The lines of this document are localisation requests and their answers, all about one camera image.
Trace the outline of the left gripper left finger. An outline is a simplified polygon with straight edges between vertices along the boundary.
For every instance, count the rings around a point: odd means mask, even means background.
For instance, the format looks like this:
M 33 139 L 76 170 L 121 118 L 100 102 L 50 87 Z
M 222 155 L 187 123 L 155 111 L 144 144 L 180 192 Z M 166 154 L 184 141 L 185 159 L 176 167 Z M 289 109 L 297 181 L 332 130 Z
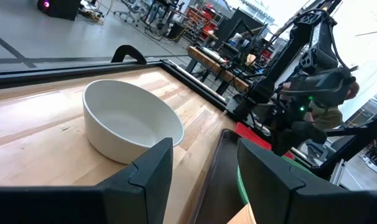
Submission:
M 93 186 L 0 187 L 0 223 L 162 223 L 172 168 L 164 138 Z

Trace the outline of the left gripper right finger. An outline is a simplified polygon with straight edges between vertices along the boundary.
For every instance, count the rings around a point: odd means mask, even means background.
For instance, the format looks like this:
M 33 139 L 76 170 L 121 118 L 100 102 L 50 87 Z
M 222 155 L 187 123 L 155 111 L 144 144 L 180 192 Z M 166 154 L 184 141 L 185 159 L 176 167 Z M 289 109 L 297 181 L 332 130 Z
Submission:
M 377 190 L 333 185 L 247 139 L 238 164 L 257 223 L 377 224 Z

